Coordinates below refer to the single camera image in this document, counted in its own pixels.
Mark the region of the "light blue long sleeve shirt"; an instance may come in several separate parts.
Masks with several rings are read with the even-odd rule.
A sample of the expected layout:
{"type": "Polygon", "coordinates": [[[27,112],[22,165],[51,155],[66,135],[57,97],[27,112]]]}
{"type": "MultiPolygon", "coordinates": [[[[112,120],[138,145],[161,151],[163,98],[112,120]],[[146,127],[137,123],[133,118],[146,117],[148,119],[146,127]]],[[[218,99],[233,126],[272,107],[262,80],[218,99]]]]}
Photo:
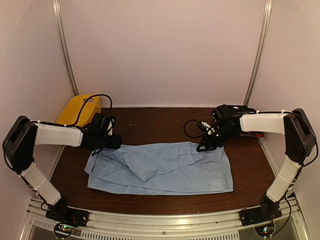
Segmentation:
{"type": "Polygon", "coordinates": [[[192,196],[233,192],[224,148],[198,152],[186,141],[122,145],[91,153],[88,188],[119,195],[192,196]]]}

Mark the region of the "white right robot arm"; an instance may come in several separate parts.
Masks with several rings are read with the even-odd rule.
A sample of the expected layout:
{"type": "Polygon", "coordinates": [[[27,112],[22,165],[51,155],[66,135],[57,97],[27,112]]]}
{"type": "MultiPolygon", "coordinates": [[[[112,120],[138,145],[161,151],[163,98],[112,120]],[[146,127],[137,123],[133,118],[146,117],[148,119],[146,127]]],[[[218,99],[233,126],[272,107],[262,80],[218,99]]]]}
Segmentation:
{"type": "Polygon", "coordinates": [[[292,187],[306,159],[318,149],[317,137],[302,108],[280,111],[258,111],[245,105],[223,104],[211,112],[213,124],[198,121],[202,131],[197,151],[213,151],[241,134],[274,134],[283,137],[283,163],[256,210],[259,220],[268,220],[277,204],[292,187]]]}

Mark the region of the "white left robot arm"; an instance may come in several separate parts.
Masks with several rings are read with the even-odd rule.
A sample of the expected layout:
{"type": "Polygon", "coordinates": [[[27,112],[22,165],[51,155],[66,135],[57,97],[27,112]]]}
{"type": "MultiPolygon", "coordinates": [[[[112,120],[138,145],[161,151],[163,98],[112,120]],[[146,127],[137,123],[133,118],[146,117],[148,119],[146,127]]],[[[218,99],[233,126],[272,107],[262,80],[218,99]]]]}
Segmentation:
{"type": "Polygon", "coordinates": [[[72,218],[72,211],[61,201],[63,197],[37,166],[38,148],[67,146],[83,148],[97,154],[103,149],[119,149],[122,137],[114,132],[116,118],[96,113],[85,126],[31,120],[20,115],[2,143],[4,159],[13,172],[39,195],[61,222],[72,218]]]}

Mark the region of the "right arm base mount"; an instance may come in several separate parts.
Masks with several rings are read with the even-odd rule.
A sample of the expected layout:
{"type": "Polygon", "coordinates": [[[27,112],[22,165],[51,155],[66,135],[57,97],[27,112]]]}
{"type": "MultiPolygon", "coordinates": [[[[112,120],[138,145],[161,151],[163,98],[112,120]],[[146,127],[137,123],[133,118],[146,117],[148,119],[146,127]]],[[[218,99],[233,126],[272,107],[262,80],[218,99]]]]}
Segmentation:
{"type": "Polygon", "coordinates": [[[238,212],[242,226],[257,225],[264,222],[271,222],[282,216],[280,209],[276,209],[271,213],[263,213],[261,207],[244,208],[238,212]]]}

